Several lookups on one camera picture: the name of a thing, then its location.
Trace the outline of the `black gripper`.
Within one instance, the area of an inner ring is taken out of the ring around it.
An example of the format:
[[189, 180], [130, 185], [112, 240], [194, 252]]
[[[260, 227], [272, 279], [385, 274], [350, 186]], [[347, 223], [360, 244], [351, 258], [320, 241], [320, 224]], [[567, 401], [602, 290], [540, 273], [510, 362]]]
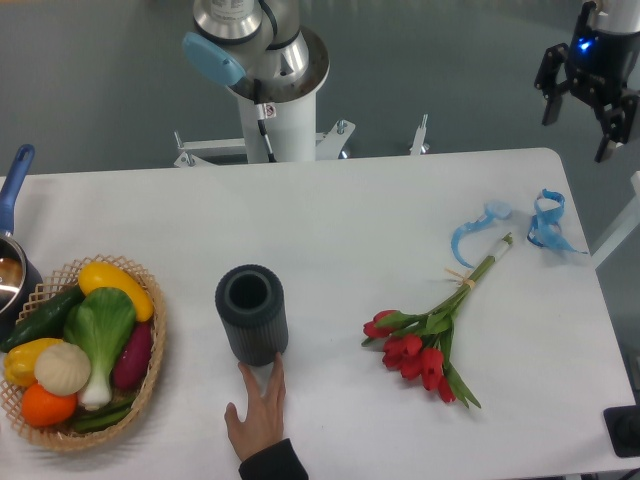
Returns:
[[586, 102], [597, 102], [596, 119], [602, 139], [596, 151], [596, 163], [608, 160], [621, 145], [639, 139], [639, 91], [627, 88], [636, 64], [636, 34], [612, 34], [595, 30], [591, 20], [596, 3], [584, 3], [576, 21], [569, 47], [560, 43], [549, 47], [534, 80], [545, 101], [541, 123], [558, 120], [563, 96], [570, 89], [567, 80], [558, 81], [566, 60], [570, 75], [577, 77]]

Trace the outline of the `black sleeve forearm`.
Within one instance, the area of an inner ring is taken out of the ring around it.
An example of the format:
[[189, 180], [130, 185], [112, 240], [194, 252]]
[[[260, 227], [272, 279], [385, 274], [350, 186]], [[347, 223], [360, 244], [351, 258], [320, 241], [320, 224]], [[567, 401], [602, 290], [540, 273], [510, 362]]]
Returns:
[[241, 462], [243, 480], [308, 480], [309, 474], [286, 438]]

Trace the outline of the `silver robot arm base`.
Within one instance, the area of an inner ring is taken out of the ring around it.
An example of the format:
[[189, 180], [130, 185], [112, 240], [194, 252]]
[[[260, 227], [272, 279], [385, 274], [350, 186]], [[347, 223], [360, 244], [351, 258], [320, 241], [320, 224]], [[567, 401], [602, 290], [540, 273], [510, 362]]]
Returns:
[[300, 21], [298, 1], [196, 1], [183, 52], [208, 80], [254, 103], [315, 92], [329, 72], [321, 38]]

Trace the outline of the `bare human hand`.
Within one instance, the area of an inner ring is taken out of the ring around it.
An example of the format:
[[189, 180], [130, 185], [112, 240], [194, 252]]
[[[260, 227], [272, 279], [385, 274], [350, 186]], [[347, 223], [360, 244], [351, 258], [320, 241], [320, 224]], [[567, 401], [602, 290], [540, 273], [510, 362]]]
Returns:
[[229, 403], [224, 413], [228, 439], [241, 462], [284, 439], [285, 372], [280, 353], [274, 358], [265, 392], [248, 365], [239, 363], [246, 394], [245, 419]]

